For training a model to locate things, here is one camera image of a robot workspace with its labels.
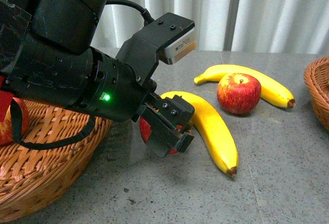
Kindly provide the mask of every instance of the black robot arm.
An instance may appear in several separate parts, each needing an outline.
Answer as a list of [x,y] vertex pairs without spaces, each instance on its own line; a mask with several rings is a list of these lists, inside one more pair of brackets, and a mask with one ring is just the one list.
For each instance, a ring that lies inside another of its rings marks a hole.
[[0,0],[0,90],[118,122],[143,116],[158,156],[185,151],[194,108],[175,97],[166,103],[177,114],[161,110],[151,76],[159,61],[173,64],[195,48],[194,22],[173,13],[151,19],[113,58],[90,46],[106,3]]

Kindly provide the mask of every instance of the wicker basket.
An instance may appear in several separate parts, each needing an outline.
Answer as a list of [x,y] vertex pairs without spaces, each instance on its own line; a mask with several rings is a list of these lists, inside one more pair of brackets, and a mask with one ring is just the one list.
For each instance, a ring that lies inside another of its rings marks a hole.
[[304,81],[311,95],[314,113],[329,130],[329,57],[310,63],[304,72]]
[[[30,126],[24,141],[48,143],[71,137],[89,116],[26,101]],[[60,198],[80,176],[112,122],[96,118],[84,140],[46,151],[17,144],[0,147],[0,222],[34,213]]]

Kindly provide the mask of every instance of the granite table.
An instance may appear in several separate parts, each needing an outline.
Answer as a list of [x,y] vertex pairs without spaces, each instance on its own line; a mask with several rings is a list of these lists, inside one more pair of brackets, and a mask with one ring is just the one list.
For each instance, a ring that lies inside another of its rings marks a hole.
[[[110,56],[118,49],[101,48]],[[235,180],[213,163],[196,129],[185,153],[158,158],[143,143],[138,123],[115,123],[65,195],[25,223],[329,223],[328,131],[313,113],[304,69],[314,54],[193,51],[160,63],[156,92],[192,92],[222,115],[239,151]],[[288,87],[296,106],[260,100],[248,116],[223,111],[217,83],[193,78],[214,64],[240,64]]]

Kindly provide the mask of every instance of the yellow banana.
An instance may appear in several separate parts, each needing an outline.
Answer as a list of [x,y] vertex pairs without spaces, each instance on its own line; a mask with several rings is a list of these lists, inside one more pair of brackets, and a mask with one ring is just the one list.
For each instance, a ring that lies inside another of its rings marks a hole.
[[204,73],[194,78],[196,84],[203,83],[205,81],[216,81],[219,82],[222,77],[228,73],[245,73],[258,79],[262,85],[261,98],[270,104],[283,107],[292,108],[295,106],[295,99],[292,93],[269,76],[253,70],[251,68],[239,65],[214,65],[209,67]]
[[182,97],[194,106],[192,123],[200,132],[210,156],[217,167],[234,177],[237,172],[239,156],[232,135],[217,110],[205,99],[183,91],[171,91],[161,95],[162,98]]

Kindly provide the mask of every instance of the apple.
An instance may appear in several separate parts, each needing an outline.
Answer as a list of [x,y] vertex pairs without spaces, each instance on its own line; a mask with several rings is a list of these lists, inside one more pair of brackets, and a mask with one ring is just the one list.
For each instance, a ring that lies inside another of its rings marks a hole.
[[[144,143],[146,143],[149,136],[151,135],[151,126],[148,124],[148,122],[143,117],[139,118],[139,130],[140,130],[140,134],[142,136]],[[175,154],[175,153],[177,153],[177,150],[174,148],[172,148],[169,151],[170,155]]]
[[[28,127],[29,127],[29,111],[22,99],[13,98],[16,100],[18,105],[21,108],[22,116],[23,116],[23,123],[22,123],[22,134],[24,134]],[[3,122],[0,122],[0,145],[5,145],[11,143],[12,140],[12,130],[11,130],[11,114],[10,114],[10,107],[6,112],[6,116]]]
[[218,83],[217,99],[222,108],[236,115],[249,113],[261,98],[262,85],[245,73],[228,73]]

